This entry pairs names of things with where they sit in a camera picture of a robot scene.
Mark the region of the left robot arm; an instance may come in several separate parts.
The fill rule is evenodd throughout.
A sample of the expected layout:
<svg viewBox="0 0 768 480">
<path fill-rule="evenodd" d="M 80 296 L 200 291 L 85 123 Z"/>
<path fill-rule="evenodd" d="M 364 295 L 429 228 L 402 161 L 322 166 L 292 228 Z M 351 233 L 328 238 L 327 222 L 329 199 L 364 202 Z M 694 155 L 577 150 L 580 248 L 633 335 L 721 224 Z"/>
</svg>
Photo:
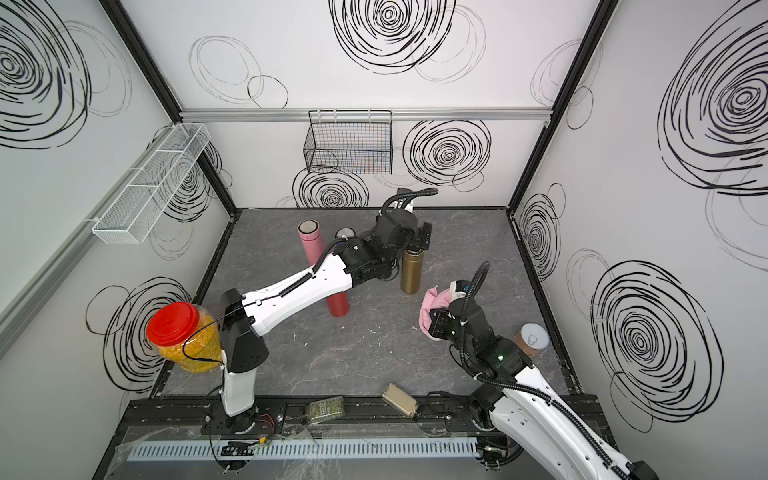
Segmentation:
<svg viewBox="0 0 768 480">
<path fill-rule="evenodd" d="M 371 229 L 333 240 L 312 266 L 260 290 L 227 291 L 219 324 L 225 414 L 237 417 L 254 406 L 256 372 L 269 355 L 267 333 L 327 297 L 391 278 L 407 250 L 429 248 L 432 229 L 406 208 L 381 211 Z"/>
</svg>

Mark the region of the red thermos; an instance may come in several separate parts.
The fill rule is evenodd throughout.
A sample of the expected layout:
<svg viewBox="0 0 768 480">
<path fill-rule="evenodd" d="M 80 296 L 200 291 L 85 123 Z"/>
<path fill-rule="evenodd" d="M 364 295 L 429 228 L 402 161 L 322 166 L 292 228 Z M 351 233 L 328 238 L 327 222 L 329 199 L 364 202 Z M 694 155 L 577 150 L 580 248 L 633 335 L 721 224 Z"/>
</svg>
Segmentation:
<svg viewBox="0 0 768 480">
<path fill-rule="evenodd" d="M 350 304 L 345 292 L 336 293 L 326 298 L 329 313 L 337 318 L 344 317 L 350 311 Z"/>
</svg>

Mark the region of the gold thermos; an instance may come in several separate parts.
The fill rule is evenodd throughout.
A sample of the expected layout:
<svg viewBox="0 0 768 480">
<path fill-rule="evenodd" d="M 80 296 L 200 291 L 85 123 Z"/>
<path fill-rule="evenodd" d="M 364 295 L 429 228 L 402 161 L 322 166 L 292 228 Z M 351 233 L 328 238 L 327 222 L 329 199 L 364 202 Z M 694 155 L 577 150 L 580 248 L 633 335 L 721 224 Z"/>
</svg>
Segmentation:
<svg viewBox="0 0 768 480">
<path fill-rule="evenodd" d="M 402 256 L 400 287 L 406 294 L 415 294 L 421 286 L 425 251 L 415 247 L 407 248 Z"/>
</svg>

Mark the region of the blue thermos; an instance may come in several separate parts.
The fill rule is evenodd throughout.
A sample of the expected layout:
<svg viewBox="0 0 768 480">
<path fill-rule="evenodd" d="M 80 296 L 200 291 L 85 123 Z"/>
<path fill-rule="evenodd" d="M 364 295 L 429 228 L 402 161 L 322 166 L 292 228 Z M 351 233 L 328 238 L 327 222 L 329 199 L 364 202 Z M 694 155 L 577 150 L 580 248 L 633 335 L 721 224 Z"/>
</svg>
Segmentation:
<svg viewBox="0 0 768 480">
<path fill-rule="evenodd" d="M 343 227 L 336 231 L 335 237 L 337 239 L 353 238 L 356 236 L 356 232 L 353 228 Z"/>
</svg>

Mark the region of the pink thermos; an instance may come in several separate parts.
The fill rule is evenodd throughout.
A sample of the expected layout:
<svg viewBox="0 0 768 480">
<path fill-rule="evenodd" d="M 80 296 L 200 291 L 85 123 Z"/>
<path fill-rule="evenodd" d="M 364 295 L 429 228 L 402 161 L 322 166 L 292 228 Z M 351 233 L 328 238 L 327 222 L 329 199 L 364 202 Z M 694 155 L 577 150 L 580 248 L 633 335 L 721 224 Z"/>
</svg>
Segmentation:
<svg viewBox="0 0 768 480">
<path fill-rule="evenodd" d="M 297 232 L 309 263 L 316 264 L 325 249 L 319 223 L 314 219 L 303 220 L 297 226 Z"/>
</svg>

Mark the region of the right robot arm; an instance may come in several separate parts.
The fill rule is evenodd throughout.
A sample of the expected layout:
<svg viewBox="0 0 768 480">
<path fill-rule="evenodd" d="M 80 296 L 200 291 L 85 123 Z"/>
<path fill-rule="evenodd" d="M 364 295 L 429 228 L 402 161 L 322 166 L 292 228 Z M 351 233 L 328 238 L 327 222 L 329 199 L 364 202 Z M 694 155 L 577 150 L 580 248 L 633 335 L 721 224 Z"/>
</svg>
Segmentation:
<svg viewBox="0 0 768 480">
<path fill-rule="evenodd" d="M 428 289 L 419 325 L 447 341 L 460 368 L 480 383 L 473 396 L 491 427 L 556 479 L 656 479 L 650 465 L 629 460 L 582 420 L 513 340 L 493 331 L 478 290 L 466 280 Z"/>
</svg>

